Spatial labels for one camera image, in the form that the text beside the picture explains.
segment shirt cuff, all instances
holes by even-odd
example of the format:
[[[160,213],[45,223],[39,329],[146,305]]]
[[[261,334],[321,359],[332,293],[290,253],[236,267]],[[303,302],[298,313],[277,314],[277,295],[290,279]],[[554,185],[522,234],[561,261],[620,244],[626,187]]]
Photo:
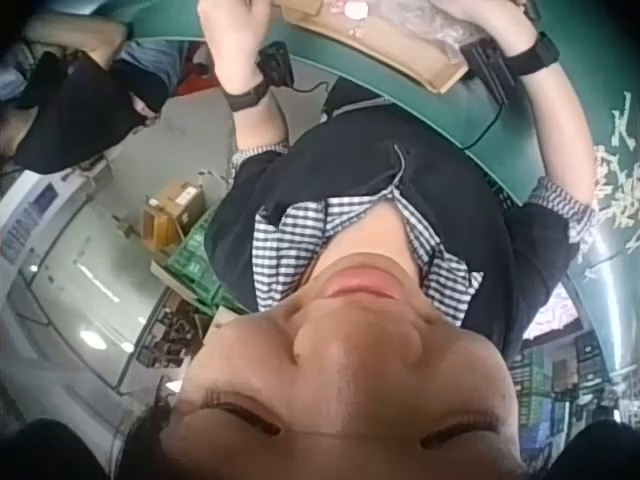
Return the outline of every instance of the shirt cuff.
[[[550,178],[542,177],[531,192],[527,203],[548,208],[569,222],[569,243],[580,243],[596,223],[596,210],[571,196]]]
[[[247,148],[245,150],[238,150],[231,157],[231,165],[230,165],[231,172],[229,175],[230,177],[229,180],[233,182],[233,180],[236,178],[236,174],[238,173],[238,170],[240,169],[240,165],[242,165],[242,162],[244,162],[247,158],[250,158],[250,157],[253,157],[254,155],[259,155],[265,152],[277,152],[284,155],[288,151],[289,151],[289,142],[286,140],[283,140],[278,143],[274,143],[272,145],[265,145],[262,147],[253,147],[253,148]]]

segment lips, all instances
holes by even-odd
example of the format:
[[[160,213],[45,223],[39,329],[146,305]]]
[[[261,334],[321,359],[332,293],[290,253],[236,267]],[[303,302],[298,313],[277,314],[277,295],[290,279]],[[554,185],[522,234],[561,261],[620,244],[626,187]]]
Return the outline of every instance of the lips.
[[[396,276],[386,270],[357,266],[335,272],[320,289],[320,296],[323,298],[355,293],[400,300],[405,296],[405,288]]]

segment smartwatch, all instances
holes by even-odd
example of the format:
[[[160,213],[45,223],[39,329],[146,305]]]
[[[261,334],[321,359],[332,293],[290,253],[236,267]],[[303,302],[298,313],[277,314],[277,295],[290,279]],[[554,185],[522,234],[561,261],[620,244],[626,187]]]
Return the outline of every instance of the smartwatch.
[[[229,108],[232,112],[239,112],[240,110],[246,110],[247,108],[255,107],[260,100],[262,100],[269,91],[269,82],[266,77],[262,78],[262,81],[253,87],[251,90],[239,95],[231,95],[222,90],[224,98],[229,104]]]
[[[536,43],[529,50],[514,57],[507,57],[505,65],[516,77],[530,75],[553,65],[560,58],[560,51],[546,33],[540,32]]]

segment wrist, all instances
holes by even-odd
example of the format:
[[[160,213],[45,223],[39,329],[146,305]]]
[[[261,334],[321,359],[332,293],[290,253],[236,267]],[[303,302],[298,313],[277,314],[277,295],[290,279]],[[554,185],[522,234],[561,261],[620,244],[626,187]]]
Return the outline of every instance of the wrist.
[[[507,57],[529,50],[536,43],[538,31],[522,10],[511,2],[500,2],[477,22],[495,39]]]
[[[248,92],[262,82],[264,78],[255,64],[246,68],[238,68],[237,66],[231,68],[215,67],[215,73],[222,89],[231,95],[240,95]]]

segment plastic bag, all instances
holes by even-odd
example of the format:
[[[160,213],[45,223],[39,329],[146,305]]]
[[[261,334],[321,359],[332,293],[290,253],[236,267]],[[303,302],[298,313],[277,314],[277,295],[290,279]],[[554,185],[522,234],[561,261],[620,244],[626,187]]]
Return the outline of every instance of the plastic bag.
[[[396,28],[439,42],[451,60],[462,58],[460,47],[477,40],[482,30],[458,20],[431,3],[431,0],[367,0],[369,15],[391,22]]]

